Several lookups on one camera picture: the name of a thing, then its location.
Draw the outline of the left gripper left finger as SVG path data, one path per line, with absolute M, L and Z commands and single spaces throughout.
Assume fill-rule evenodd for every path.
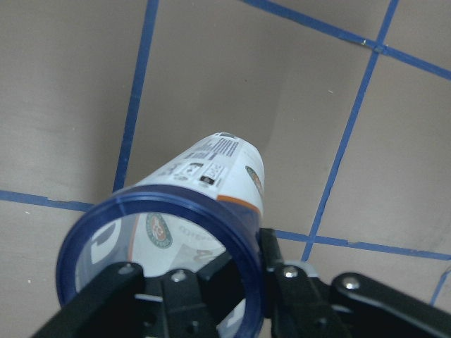
M 218 337 L 232 305 L 216 309 L 212 294 L 231 266 L 222 253 L 197 272 L 170 270 L 145 277 L 137 263 L 103 269 L 34 337 Z

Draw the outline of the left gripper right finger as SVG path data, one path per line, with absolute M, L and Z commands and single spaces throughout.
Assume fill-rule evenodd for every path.
M 359 273 L 330 284 L 285 261 L 275 230 L 260 230 L 272 337 L 449 337 L 450 314 Z

